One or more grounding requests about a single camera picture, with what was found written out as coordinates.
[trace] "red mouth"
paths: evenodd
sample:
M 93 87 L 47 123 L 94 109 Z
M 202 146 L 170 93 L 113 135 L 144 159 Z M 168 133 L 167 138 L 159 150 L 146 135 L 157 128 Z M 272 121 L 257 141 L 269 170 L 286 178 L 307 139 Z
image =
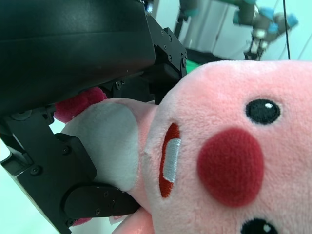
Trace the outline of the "red mouth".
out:
M 175 123 L 171 124 L 167 134 L 165 136 L 164 143 L 162 145 L 162 156 L 160 161 L 160 170 L 159 170 L 159 188 L 161 196 L 166 198 L 170 195 L 170 192 L 173 187 L 173 183 L 164 178 L 164 164 L 166 159 L 166 149 L 168 143 L 173 139 L 180 139 L 180 130 L 179 126 Z

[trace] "black embroidered eye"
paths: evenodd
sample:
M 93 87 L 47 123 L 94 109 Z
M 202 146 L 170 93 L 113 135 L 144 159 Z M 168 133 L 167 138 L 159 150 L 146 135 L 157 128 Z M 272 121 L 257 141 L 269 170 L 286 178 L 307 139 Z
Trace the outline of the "black embroidered eye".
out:
M 251 101 L 246 107 L 246 115 L 255 123 L 270 124 L 280 116 L 277 104 L 267 99 Z
M 263 219 L 255 218 L 244 223 L 241 234 L 278 234 L 275 227 Z

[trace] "plush toy face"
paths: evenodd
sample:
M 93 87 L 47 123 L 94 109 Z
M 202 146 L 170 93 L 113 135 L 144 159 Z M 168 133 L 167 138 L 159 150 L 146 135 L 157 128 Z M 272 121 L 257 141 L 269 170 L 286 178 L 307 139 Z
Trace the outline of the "plush toy face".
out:
M 219 62 L 160 104 L 143 176 L 155 233 L 312 233 L 312 66 Z

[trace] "white tooth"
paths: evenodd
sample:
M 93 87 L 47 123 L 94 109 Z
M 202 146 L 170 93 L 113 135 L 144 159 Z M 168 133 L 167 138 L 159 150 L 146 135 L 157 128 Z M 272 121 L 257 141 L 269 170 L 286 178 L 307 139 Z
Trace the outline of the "white tooth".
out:
M 172 139 L 168 142 L 166 147 L 166 156 L 163 168 L 163 176 L 165 180 L 174 183 L 176 180 L 177 160 L 181 139 Z

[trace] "green surface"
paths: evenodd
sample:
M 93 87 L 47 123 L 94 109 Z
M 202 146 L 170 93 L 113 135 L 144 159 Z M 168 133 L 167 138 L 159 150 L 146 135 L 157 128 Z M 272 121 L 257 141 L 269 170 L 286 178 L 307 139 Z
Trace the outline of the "green surface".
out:
M 187 73 L 190 73 L 192 70 L 196 69 L 197 67 L 199 67 L 200 65 L 192 62 L 190 60 L 187 60 L 187 66 L 186 66 L 186 71 Z

